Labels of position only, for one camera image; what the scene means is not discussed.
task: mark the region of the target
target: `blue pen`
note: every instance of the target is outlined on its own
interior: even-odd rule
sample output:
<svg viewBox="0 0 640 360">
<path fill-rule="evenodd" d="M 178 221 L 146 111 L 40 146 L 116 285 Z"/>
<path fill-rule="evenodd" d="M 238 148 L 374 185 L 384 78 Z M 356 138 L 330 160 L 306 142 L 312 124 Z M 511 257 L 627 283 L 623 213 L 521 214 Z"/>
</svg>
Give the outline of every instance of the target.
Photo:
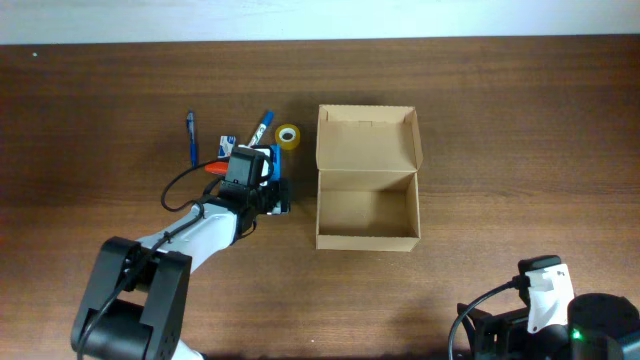
<svg viewBox="0 0 640 360">
<path fill-rule="evenodd" d="M 196 146 L 196 115 L 189 110 L 187 114 L 187 131 L 191 142 L 191 166 L 198 165 L 198 147 Z"/>
<path fill-rule="evenodd" d="M 260 126 L 258 126 L 258 130 L 256 130 L 256 133 L 251 137 L 251 141 L 249 141 L 248 146 L 258 145 L 262 134 L 264 134 L 264 131 L 267 130 L 267 127 L 271 125 L 271 121 L 273 121 L 273 111 L 267 111 L 267 115 L 265 115 L 264 119 L 262 119 Z"/>
</svg>

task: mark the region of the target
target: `pen cap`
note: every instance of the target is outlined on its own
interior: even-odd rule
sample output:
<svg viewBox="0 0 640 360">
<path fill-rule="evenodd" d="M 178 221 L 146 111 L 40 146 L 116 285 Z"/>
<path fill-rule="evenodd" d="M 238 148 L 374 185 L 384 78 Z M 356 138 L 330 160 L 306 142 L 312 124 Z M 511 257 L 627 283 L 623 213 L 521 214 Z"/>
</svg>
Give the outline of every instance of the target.
<svg viewBox="0 0 640 360">
<path fill-rule="evenodd" d="M 272 121 L 273 121 L 273 111 L 267 111 L 267 115 L 265 115 L 264 119 L 262 119 L 262 125 L 268 127 L 269 125 L 271 125 Z"/>
</svg>

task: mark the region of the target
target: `box lid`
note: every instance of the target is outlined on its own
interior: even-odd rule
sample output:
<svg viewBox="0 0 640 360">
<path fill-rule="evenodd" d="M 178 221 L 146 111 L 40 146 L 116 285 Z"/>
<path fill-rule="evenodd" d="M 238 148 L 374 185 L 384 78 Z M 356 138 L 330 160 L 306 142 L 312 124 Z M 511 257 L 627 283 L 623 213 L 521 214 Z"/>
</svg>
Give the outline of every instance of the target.
<svg viewBox="0 0 640 360">
<path fill-rule="evenodd" d="M 415 172 L 422 165 L 414 107 L 320 105 L 317 140 L 320 170 Z"/>
</svg>

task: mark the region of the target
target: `white robot part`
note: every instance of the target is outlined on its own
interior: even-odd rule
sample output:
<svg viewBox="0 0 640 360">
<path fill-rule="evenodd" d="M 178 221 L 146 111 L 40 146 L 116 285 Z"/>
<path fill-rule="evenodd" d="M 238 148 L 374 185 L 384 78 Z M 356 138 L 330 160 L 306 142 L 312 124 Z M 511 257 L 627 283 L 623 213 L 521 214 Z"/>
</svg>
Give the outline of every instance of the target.
<svg viewBox="0 0 640 360">
<path fill-rule="evenodd" d="M 193 206 L 185 217 L 171 224 L 168 228 L 138 239 L 143 247 L 151 248 L 166 231 L 191 221 L 198 216 L 198 206 Z M 204 218 L 188 229 L 178 233 L 158 249 L 161 252 L 177 251 L 191 256 L 191 273 L 214 253 L 227 248 L 236 234 L 238 216 L 227 208 L 214 204 L 204 204 Z"/>
<path fill-rule="evenodd" d="M 566 264 L 528 271 L 529 324 L 527 331 L 535 334 L 550 325 L 567 325 L 567 306 L 573 300 L 573 285 Z"/>
<path fill-rule="evenodd" d="M 191 350 L 187 344 L 180 340 L 171 360 L 204 360 L 204 357 L 199 352 Z"/>
</svg>

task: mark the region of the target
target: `green light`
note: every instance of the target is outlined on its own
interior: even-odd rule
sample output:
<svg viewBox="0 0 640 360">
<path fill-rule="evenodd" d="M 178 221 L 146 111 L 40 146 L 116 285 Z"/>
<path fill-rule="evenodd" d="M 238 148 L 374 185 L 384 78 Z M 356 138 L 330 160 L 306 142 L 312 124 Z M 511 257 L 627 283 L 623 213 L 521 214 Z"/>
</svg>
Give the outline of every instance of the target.
<svg viewBox="0 0 640 360">
<path fill-rule="evenodd" d="M 582 334 L 580 333 L 580 331 L 578 331 L 578 329 L 573 329 L 573 332 L 571 333 L 571 338 L 574 340 L 582 340 Z"/>
</svg>

